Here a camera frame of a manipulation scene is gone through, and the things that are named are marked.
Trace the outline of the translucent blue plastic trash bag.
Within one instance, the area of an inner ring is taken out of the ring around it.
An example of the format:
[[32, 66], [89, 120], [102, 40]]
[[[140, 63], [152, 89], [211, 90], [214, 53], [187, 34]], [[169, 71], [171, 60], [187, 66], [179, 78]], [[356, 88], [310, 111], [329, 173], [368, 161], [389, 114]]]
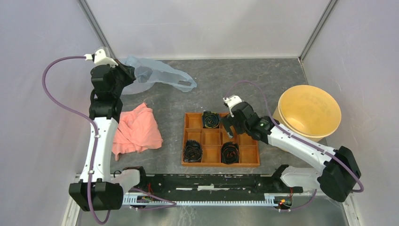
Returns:
[[142, 93], [153, 87], [155, 83], [167, 84], [182, 92], [189, 92], [197, 87], [196, 81], [188, 73], [158, 60], [128, 56], [121, 62], [134, 67], [136, 77], [132, 84], [123, 89], [123, 95]]

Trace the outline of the orange wooden divided tray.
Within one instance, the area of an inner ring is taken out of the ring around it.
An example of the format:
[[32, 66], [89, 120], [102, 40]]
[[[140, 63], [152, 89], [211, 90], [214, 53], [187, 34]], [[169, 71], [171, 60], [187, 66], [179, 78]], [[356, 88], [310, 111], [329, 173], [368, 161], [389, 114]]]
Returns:
[[[202, 157], [199, 162], [185, 162], [184, 153], [181, 154], [181, 164], [185, 167], [247, 167], [260, 166], [259, 145], [247, 134], [237, 134], [234, 130], [233, 138], [229, 138], [223, 125], [208, 129], [203, 127], [202, 113], [186, 113], [184, 116], [183, 148], [187, 140], [195, 140], [202, 147]], [[221, 149], [223, 144], [233, 142], [238, 145], [238, 161], [232, 164], [222, 162]]]

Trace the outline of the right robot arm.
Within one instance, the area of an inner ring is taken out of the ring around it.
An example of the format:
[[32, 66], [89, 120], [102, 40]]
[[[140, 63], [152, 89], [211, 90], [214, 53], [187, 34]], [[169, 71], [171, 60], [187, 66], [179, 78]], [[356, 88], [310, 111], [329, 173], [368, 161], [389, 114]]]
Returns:
[[221, 119], [229, 137], [247, 134], [255, 141], [287, 151], [307, 162], [310, 168], [283, 167], [272, 178], [272, 187], [284, 192], [289, 187], [321, 190], [329, 198], [344, 202], [348, 195], [362, 192], [361, 172], [352, 151], [341, 146], [336, 149], [305, 138], [269, 116], [259, 117], [252, 106], [239, 96], [223, 98], [229, 113]]

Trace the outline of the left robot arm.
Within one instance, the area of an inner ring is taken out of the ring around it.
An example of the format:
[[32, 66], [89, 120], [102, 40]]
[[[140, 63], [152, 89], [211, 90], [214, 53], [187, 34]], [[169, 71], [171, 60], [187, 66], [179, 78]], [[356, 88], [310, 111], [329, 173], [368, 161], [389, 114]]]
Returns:
[[125, 167], [115, 178], [110, 174], [112, 145], [120, 121], [123, 89], [134, 82], [134, 68], [122, 64], [98, 63], [90, 72], [91, 124], [87, 158], [77, 183], [69, 185], [69, 195], [83, 211], [118, 210], [124, 194], [144, 191], [148, 186], [143, 167]]

